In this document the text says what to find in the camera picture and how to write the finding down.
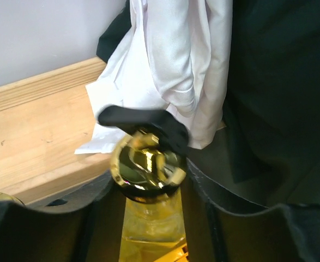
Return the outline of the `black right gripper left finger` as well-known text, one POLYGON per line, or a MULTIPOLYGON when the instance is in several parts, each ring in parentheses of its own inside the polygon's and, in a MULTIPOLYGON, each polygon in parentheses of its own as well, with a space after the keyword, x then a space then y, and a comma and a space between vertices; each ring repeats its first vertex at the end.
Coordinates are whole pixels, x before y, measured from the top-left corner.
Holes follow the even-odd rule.
POLYGON ((0 261, 118 261, 124 207, 109 172, 53 206, 0 201, 0 261))

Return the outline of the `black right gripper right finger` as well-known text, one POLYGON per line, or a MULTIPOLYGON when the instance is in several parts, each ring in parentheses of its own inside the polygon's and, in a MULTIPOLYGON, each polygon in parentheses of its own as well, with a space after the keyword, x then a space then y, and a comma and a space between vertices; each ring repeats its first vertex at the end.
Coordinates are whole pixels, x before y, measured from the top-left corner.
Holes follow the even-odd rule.
POLYGON ((190 261, 320 261, 320 205, 265 208, 193 163, 181 194, 190 261))

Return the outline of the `clear bottle red label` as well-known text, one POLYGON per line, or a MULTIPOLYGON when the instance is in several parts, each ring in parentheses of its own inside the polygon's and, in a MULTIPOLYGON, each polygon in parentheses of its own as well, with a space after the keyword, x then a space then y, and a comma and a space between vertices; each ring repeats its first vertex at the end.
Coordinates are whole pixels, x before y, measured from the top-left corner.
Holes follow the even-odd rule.
POLYGON ((110 105, 103 127, 125 135, 114 147, 111 176, 125 195, 120 261, 170 261, 186 243, 180 185, 187 172, 187 128, 163 109, 110 105))

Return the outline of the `clear bottle gold pourer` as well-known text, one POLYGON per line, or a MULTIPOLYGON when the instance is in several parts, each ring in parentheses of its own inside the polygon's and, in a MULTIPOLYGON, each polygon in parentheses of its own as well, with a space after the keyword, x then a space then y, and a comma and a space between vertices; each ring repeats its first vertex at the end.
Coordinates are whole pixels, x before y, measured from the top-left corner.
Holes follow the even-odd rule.
POLYGON ((25 204, 15 196, 0 192, 0 202, 13 202, 24 206, 25 204))

